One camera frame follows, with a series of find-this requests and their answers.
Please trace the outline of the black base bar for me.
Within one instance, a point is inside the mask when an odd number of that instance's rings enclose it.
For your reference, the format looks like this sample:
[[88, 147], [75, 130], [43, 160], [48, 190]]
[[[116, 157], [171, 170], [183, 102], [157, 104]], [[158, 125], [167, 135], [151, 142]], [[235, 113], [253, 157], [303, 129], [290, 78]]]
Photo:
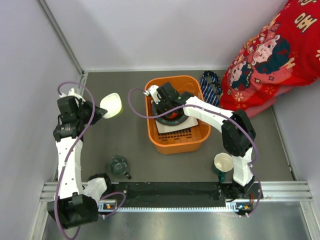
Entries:
[[263, 198], [258, 183], [243, 192], [231, 182], [118, 182], [102, 199], [126, 199], [123, 208], [202, 208], [223, 207], [225, 201], [248, 202]]

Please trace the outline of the green mug white inside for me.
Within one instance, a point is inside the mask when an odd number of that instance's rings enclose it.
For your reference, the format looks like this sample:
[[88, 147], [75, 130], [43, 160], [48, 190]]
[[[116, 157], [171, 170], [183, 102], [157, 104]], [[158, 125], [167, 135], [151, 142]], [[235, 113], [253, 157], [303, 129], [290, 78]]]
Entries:
[[227, 153], [219, 153], [214, 157], [212, 171], [217, 175], [218, 181], [223, 183], [226, 179], [226, 173], [234, 168], [233, 159]]

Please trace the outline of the blue striped necktie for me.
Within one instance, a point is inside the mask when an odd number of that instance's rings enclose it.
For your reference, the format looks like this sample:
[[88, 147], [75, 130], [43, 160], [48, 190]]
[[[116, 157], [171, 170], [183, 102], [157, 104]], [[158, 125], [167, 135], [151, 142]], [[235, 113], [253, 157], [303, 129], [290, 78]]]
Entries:
[[204, 71], [199, 80], [199, 85], [204, 101], [218, 107], [220, 105], [220, 95], [222, 94], [218, 75], [211, 70]]

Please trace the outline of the aluminium frame rail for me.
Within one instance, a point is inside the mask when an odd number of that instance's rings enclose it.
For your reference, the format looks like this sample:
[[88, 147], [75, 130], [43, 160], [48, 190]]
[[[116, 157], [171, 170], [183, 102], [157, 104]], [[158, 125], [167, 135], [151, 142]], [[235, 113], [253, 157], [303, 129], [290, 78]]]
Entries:
[[47, 84], [40, 93], [43, 94], [43, 98], [39, 100], [44, 104], [44, 108], [41, 113], [46, 117], [45, 120], [41, 120], [41, 124], [46, 124], [40, 130], [40, 137], [37, 139], [41, 144], [45, 144], [47, 148], [40, 147], [49, 156], [42, 157], [43, 167], [38, 170], [38, 173], [44, 175], [43, 180], [38, 180], [40, 184], [40, 192], [37, 197], [37, 209], [32, 220], [29, 240], [41, 240], [47, 233], [46, 224], [49, 218], [47, 212], [47, 203], [52, 199], [42, 199], [43, 187], [47, 182], [54, 182], [58, 175], [58, 152], [55, 147], [53, 130], [56, 126], [56, 117], [58, 116], [57, 107], [57, 87], [60, 83], [65, 81], [80, 81], [83, 73], [76, 59], [64, 33], [62, 32], [59, 23], [56, 20], [55, 14], [52, 11], [52, 6], [49, 5], [47, 0], [34, 0], [38, 8], [41, 11], [43, 20], [41, 22], [46, 24], [46, 30], [49, 31], [51, 36], [44, 41], [44, 60], [48, 60], [47, 68], [45, 72], [47, 75], [43, 78]]

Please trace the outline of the white square plate black rim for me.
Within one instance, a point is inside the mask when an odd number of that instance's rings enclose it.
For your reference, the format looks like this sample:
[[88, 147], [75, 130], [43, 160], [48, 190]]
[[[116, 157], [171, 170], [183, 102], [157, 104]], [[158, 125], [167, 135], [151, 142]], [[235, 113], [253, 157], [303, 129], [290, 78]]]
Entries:
[[176, 125], [176, 126], [168, 126], [168, 125], [158, 123], [156, 121], [156, 119], [154, 119], [154, 121], [155, 121], [155, 125], [156, 125], [157, 131], [159, 134], [178, 132], [178, 131], [186, 130], [186, 129], [196, 127], [199, 125], [198, 120], [196, 118], [190, 117], [190, 116], [188, 116], [188, 119], [184, 123]]

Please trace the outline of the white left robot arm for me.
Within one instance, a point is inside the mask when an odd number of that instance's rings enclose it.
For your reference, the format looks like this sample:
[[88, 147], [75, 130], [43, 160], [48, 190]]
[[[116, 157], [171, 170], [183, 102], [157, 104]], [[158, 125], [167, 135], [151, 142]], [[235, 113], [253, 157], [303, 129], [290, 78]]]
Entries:
[[83, 186], [81, 178], [82, 131], [95, 124], [107, 110], [93, 106], [81, 96], [64, 96], [57, 100], [60, 111], [53, 137], [58, 152], [57, 201], [47, 205], [49, 215], [59, 221], [63, 229], [79, 227], [98, 220], [98, 205], [109, 198], [114, 187], [107, 174], [91, 176]]

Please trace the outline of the red patterned cloth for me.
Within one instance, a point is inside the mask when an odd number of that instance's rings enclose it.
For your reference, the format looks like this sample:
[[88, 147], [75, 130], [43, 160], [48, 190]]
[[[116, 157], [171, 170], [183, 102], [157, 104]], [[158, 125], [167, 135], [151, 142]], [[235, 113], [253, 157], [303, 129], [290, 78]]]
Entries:
[[220, 107], [254, 117], [320, 77], [320, 2], [289, 0], [240, 49], [221, 80]]

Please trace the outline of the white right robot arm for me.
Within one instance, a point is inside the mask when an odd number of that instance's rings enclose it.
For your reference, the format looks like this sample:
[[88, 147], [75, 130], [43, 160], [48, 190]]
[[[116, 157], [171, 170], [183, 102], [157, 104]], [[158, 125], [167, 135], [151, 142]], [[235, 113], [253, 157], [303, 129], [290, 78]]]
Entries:
[[254, 139], [256, 132], [244, 110], [225, 110], [209, 104], [190, 92], [179, 93], [167, 82], [148, 88], [152, 98], [152, 117], [161, 127], [182, 127], [189, 119], [202, 121], [222, 134], [225, 151], [232, 160], [233, 177], [230, 187], [220, 187], [220, 195], [228, 200], [245, 198], [255, 181], [252, 163], [258, 157]]

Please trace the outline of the blue-grey round plate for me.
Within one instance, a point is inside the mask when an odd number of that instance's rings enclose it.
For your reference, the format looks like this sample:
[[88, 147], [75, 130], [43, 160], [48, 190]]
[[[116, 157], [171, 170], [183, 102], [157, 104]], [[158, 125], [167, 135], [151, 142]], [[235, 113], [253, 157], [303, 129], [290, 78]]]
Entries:
[[[161, 114], [159, 112], [159, 107], [158, 106], [159, 106], [158, 104], [155, 104], [154, 102], [152, 103], [151, 112], [152, 112], [153, 116]], [[155, 120], [158, 123], [163, 124], [165, 126], [177, 126], [177, 125], [180, 125], [180, 124], [184, 123], [189, 117], [184, 115], [183, 110], [178, 109], [177, 111], [180, 111], [183, 114], [183, 116], [181, 118], [177, 119], [177, 120], [166, 119], [166, 116], [158, 117]]]

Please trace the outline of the white square bowl orange rim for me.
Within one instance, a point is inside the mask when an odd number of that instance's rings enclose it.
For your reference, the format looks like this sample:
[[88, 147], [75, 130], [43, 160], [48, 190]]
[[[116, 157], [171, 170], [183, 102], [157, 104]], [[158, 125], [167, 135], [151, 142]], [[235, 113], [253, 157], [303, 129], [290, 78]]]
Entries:
[[107, 112], [102, 116], [104, 119], [110, 119], [118, 116], [123, 111], [123, 104], [118, 93], [111, 93], [105, 96], [99, 104], [99, 107]]

